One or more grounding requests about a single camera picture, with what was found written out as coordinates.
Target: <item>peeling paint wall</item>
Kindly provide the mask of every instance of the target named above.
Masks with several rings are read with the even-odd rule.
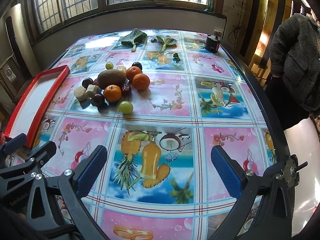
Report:
[[[244,5],[242,8],[242,15],[241,15],[240,22],[242,22],[242,19],[244,16],[245,2],[246,0],[243,1]],[[227,16],[228,19],[227,19],[227,26],[226,26],[223,40],[226,43],[228,43],[231,48],[234,47],[232,43],[235,42],[234,33],[232,33],[232,31],[234,30],[235,26],[238,25],[241,6],[242,6],[242,0],[224,0],[222,14]]]

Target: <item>tangerine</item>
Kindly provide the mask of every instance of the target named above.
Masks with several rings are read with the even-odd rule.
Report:
[[[142,71],[140,68],[133,66],[127,69],[127,71],[125,72],[125,76],[131,82],[135,77],[135,75],[141,74],[141,73]]]
[[[121,98],[121,88],[116,85],[107,86],[103,96],[109,102],[116,102]]]
[[[145,90],[149,87],[150,85],[150,79],[146,74],[137,74],[134,76],[132,80],[132,85],[137,89],[137,90]]]

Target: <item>cable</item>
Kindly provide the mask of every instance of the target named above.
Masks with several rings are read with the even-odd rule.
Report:
[[[228,41],[230,42],[230,44],[233,45],[233,49],[235,49],[236,44],[238,43],[239,32],[240,32],[240,30],[241,30],[241,28],[242,28],[241,17],[242,17],[243,3],[244,3],[244,0],[242,0],[241,11],[240,11],[240,17],[239,17],[238,24],[232,26],[232,27],[233,27],[233,30],[232,30],[232,32],[229,33],[229,35],[228,35]],[[234,42],[231,42],[231,41],[230,41],[230,36],[231,36],[231,34],[233,34],[233,36],[234,36],[234,38],[235,38],[235,41],[234,41]]]

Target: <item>black skirt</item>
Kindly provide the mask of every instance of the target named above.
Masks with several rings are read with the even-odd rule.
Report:
[[[276,111],[283,130],[309,117],[309,112],[293,99],[282,78],[272,77],[265,92]]]

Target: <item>gray fleece jacket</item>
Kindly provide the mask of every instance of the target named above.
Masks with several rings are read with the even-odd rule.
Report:
[[[294,14],[276,31],[270,47],[271,71],[282,75],[295,101],[306,111],[320,112],[320,29]]]

